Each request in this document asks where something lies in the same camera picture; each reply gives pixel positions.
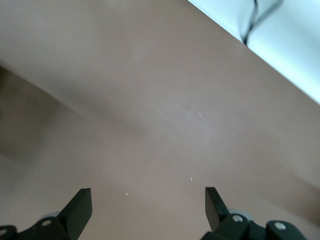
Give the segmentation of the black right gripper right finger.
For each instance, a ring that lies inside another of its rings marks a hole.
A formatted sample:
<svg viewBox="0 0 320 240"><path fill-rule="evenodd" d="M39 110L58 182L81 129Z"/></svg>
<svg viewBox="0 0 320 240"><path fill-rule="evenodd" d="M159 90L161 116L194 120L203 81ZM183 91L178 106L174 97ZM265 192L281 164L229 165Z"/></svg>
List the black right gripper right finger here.
<svg viewBox="0 0 320 240"><path fill-rule="evenodd" d="M203 240L305 240L293 224L271 220L265 227L242 213L229 211L215 187L205 188L205 214L211 228Z"/></svg>

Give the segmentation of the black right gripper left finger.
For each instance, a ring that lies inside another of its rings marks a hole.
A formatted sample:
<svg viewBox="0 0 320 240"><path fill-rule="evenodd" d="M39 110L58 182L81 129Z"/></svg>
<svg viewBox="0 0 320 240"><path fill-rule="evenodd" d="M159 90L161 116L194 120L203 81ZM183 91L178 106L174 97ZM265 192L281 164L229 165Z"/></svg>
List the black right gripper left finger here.
<svg viewBox="0 0 320 240"><path fill-rule="evenodd" d="M77 240L93 212L90 188L82 188L56 215L37 221L30 228L18 232L14 225L2 225L2 240Z"/></svg>

